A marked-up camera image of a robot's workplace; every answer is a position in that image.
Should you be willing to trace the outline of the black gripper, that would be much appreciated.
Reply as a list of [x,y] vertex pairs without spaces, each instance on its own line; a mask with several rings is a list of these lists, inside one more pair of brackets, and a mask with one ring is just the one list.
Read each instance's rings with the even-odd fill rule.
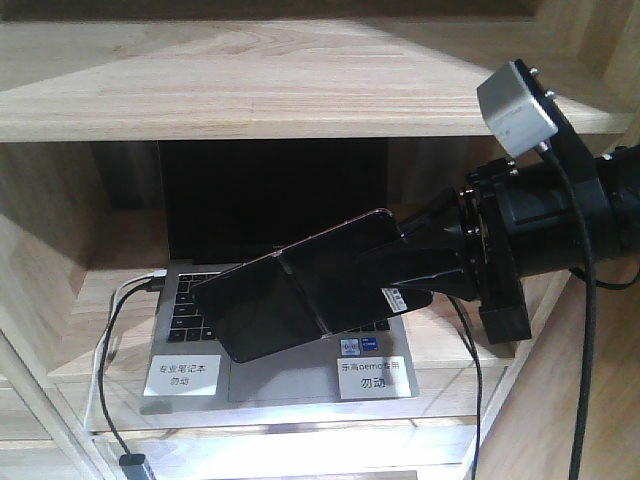
[[462,249],[398,240],[356,257],[370,286],[429,291],[480,303],[492,344],[529,340],[529,314],[521,280],[568,270],[584,261],[581,233],[595,258],[613,250],[613,218],[602,182],[572,183],[548,163],[519,170],[492,161],[466,176],[467,189],[442,190],[399,223],[404,238],[464,233]]

